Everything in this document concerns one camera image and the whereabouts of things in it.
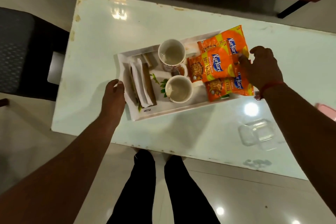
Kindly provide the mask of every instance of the red thread bracelet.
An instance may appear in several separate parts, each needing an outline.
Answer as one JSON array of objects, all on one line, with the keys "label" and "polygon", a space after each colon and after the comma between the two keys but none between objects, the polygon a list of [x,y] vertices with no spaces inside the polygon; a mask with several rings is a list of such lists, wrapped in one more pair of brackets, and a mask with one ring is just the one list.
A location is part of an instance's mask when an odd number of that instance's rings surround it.
[{"label": "red thread bracelet", "polygon": [[273,87],[273,86],[275,86],[275,85],[280,85],[280,84],[284,84],[284,82],[268,82],[268,83],[266,83],[262,88],[261,88],[261,90],[260,91],[257,91],[255,94],[255,96],[254,96],[254,98],[256,99],[256,100],[262,100],[262,99],[264,99],[264,92],[265,92],[265,90],[267,90],[268,88],[271,88],[271,87]]}]

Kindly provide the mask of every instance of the sofa leg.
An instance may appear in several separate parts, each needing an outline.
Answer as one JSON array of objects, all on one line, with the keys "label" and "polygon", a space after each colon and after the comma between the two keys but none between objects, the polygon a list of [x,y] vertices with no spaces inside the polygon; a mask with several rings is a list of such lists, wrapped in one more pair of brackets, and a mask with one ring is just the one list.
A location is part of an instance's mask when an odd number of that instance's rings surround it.
[{"label": "sofa leg", "polygon": [[309,3],[308,1],[298,0],[294,4],[292,4],[290,7],[286,8],[281,13],[277,14],[276,16],[280,19],[283,19],[289,14],[291,14],[292,12],[295,12],[296,10],[300,9],[301,7],[303,7],[304,5],[308,3]]},{"label": "sofa leg", "polygon": [[0,99],[0,107],[9,105],[8,98]]}]

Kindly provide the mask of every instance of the glossy tabletop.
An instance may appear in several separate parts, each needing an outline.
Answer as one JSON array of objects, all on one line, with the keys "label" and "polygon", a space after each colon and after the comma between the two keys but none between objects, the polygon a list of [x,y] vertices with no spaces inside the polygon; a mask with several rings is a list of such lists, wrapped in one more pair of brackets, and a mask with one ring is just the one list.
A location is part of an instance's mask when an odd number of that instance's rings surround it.
[{"label": "glossy tabletop", "polygon": [[[332,33],[138,0],[77,0],[52,130],[78,135],[97,117],[107,82],[119,77],[118,53],[240,24],[249,48],[273,50],[290,87],[336,109]],[[258,119],[275,125],[276,149],[243,145],[238,127]],[[111,142],[307,179],[267,103],[253,97],[135,122],[126,106]]]}]

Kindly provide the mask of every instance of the orange snack packet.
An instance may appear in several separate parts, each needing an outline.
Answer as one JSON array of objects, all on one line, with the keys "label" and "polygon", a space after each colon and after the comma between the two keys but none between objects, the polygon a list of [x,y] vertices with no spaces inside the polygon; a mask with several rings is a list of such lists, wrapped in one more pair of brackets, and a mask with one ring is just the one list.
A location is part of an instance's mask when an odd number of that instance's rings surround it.
[{"label": "orange snack packet", "polygon": [[197,57],[188,58],[189,75],[192,82],[208,82],[216,78],[235,77],[235,66],[226,41]]},{"label": "orange snack packet", "polygon": [[224,41],[227,41],[228,47],[232,54],[233,63],[238,63],[238,56],[236,54],[242,53],[246,57],[249,57],[249,50],[246,45],[244,33],[242,26],[226,30],[218,35],[215,35],[209,39],[197,42],[201,53],[207,52],[208,50],[219,46]]},{"label": "orange snack packet", "polygon": [[253,96],[253,85],[249,83],[244,73],[238,72],[237,77],[218,78],[206,82],[205,86],[208,92],[210,102],[221,99],[222,96],[229,93],[236,93],[243,96]]}]

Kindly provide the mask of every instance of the white tray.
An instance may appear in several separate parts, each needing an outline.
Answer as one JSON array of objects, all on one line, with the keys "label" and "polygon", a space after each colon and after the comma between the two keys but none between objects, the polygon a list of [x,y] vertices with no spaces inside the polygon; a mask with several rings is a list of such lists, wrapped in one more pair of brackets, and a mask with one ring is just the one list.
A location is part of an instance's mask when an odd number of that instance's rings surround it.
[{"label": "white tray", "polygon": [[[198,54],[200,54],[197,42],[210,38],[214,35],[217,35],[220,32],[222,32],[222,30],[183,39],[181,40],[181,42],[184,44],[187,50],[189,48],[196,49],[198,50]],[[164,97],[164,93],[161,93],[161,90],[164,89],[164,85],[162,85],[164,83],[162,82],[164,82],[165,79],[167,81],[172,76],[170,73],[162,69],[160,61],[159,61],[159,57],[158,57],[158,48],[159,48],[159,44],[150,46],[147,48],[137,49],[137,50],[123,52],[123,53],[118,54],[119,65],[120,65],[119,80],[124,82],[125,100],[126,100],[126,103],[128,104],[129,111],[131,114],[131,119],[133,121],[153,118],[153,117],[157,117],[157,116],[169,114],[169,113],[174,113],[174,112],[182,112],[182,111],[186,111],[189,109],[194,109],[194,108],[205,106],[205,105],[216,104],[222,101],[227,101],[227,100],[235,99],[239,97],[236,94],[230,94],[229,98],[221,99],[215,102],[209,102],[205,85],[201,82],[195,82],[197,85],[195,85],[194,83],[195,87],[194,87],[194,92],[192,94],[191,99],[189,99],[186,103],[182,103],[182,104],[171,102],[167,97]],[[139,56],[139,55],[144,54],[144,53],[147,53],[151,62],[153,62],[153,68],[149,70],[149,73],[154,74],[157,79],[157,82],[156,82],[153,79],[152,75],[150,77],[152,85],[153,85],[157,105],[140,109],[139,103],[137,102],[134,91],[132,89],[129,61],[135,60],[136,58],[142,59],[142,56]]]}]

